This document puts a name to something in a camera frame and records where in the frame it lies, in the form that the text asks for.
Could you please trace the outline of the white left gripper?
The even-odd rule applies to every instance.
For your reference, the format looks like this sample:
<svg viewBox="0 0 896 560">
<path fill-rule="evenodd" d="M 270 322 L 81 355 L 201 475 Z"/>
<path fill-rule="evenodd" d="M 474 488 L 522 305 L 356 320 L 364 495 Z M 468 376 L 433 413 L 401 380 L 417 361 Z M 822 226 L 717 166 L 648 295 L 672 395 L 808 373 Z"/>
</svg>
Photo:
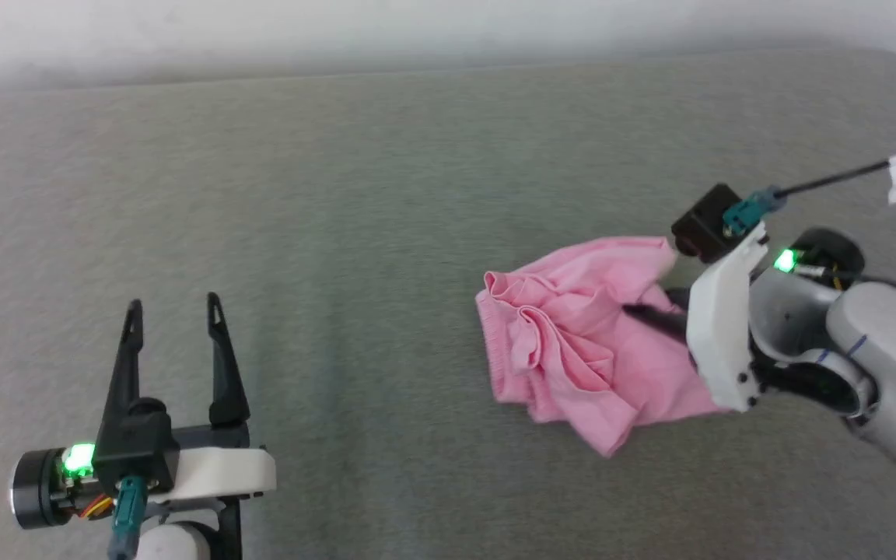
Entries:
<svg viewBox="0 0 896 560">
<path fill-rule="evenodd" d="M 244 383 L 219 295 L 207 294 L 207 330 L 213 347 L 213 400 L 210 425 L 232 428 L 251 418 Z M 143 308 L 129 302 L 102 423 L 128 415 L 139 397 L 138 356 L 145 346 Z M 175 485 L 168 492 L 147 492 L 145 518 L 210 509 L 259 497 L 276 489 L 276 461 L 263 449 L 245 447 L 244 428 L 208 426 L 177 429 L 185 444 L 179 453 Z M 115 511 L 115 494 L 97 481 L 95 443 L 77 442 L 57 449 L 23 453 L 11 479 L 11 513 L 25 530 L 63 526 L 71 519 L 102 520 Z"/>
</svg>

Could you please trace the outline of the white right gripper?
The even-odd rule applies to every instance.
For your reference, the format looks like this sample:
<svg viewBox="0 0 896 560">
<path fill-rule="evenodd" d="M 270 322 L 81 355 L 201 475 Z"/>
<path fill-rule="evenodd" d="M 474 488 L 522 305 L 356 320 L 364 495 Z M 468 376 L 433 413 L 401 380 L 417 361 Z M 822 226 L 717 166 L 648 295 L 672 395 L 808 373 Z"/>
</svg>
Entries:
<svg viewBox="0 0 896 560">
<path fill-rule="evenodd" d="M 765 224 L 708 266 L 690 288 L 666 289 L 685 311 L 626 305 L 626 315 L 687 343 L 697 371 L 723 410 L 750 411 L 767 390 L 786 391 L 833 412 L 864 412 L 865 373 L 828 332 L 840 292 L 768 266 Z"/>
</svg>

